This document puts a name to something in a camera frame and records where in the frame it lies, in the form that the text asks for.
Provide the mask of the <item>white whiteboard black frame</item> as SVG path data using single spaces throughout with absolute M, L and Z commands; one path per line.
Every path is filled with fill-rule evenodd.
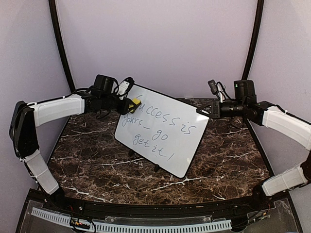
M 120 116 L 115 139 L 170 174 L 185 177 L 209 118 L 190 104 L 139 85 L 128 98 L 141 105 Z

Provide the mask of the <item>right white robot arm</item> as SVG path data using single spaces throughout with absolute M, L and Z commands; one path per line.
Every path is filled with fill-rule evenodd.
M 211 119 L 244 117 L 259 126 L 273 129 L 311 150 L 311 124 L 302 120 L 277 104 L 258 102 L 252 80 L 234 82 L 235 98 L 226 93 L 220 82 L 210 80 L 208 85 L 217 99 L 197 108 L 196 112 Z M 311 182 L 311 158 L 257 184 L 248 199 L 248 207 L 257 211 L 267 206 L 272 196 L 305 186 Z

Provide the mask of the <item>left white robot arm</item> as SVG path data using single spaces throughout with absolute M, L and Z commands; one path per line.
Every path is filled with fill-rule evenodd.
M 100 114 L 102 111 L 116 111 L 120 115 L 134 113 L 141 104 L 140 100 L 127 96 L 134 84 L 131 77 L 118 83 L 115 78 L 97 75 L 92 86 L 76 89 L 67 96 L 16 103 L 9 128 L 15 155 L 24 163 L 31 178 L 47 194 L 50 205 L 57 211 L 65 211 L 69 202 L 40 153 L 36 129 L 45 123 L 73 115 Z

